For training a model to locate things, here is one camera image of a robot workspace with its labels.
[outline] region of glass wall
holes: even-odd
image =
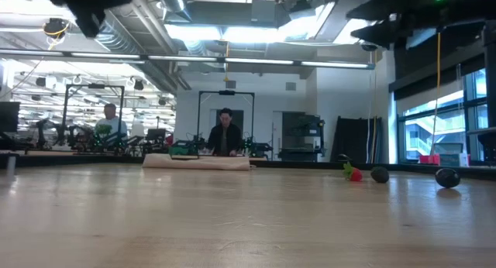
[[[469,153],[472,160],[482,160],[482,145],[467,131],[487,128],[486,95],[485,70],[478,70],[463,78],[463,90],[438,99],[436,119],[436,101],[401,112],[400,159],[415,162],[434,144],[435,153]]]

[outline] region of man in white shirt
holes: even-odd
[[[110,125],[112,129],[109,135],[116,133],[119,129],[119,117],[115,115],[115,111],[116,106],[114,104],[106,104],[103,109],[105,118],[98,121],[95,127],[98,127],[99,125]],[[127,139],[127,125],[124,121],[121,121],[121,133],[126,135],[122,139]]]

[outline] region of computer screen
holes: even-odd
[[[20,102],[0,102],[0,132],[17,132]]]

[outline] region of ball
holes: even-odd
[[[378,183],[386,183],[389,181],[389,171],[384,167],[374,167],[370,172],[372,179],[374,179]]]
[[[456,187],[460,183],[460,175],[450,168],[442,168],[436,172],[436,182],[442,187]]]

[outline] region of beige cushion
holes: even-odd
[[[250,170],[247,157],[209,157],[202,160],[172,160],[168,154],[148,154],[143,167],[199,169],[199,170]]]

